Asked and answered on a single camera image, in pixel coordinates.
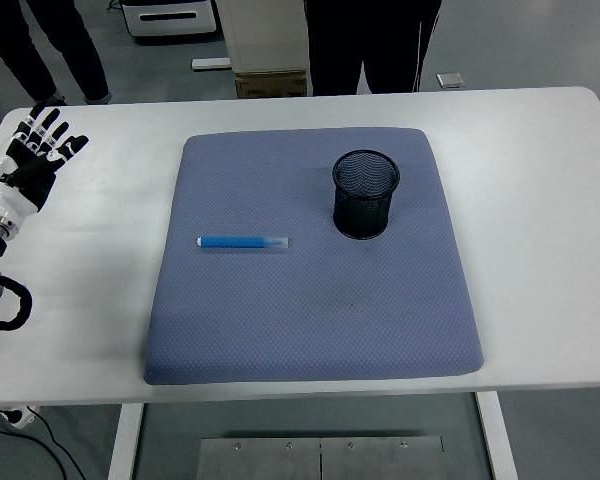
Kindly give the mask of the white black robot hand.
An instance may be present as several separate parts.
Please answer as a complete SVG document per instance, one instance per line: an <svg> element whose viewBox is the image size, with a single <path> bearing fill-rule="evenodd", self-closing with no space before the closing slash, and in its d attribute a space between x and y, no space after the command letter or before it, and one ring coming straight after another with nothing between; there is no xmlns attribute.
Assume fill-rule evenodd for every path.
<svg viewBox="0 0 600 480"><path fill-rule="evenodd" d="M0 216L40 211L56 181L56 172L87 145L85 135L71 135L58 107L34 107L0 147Z"/></svg>

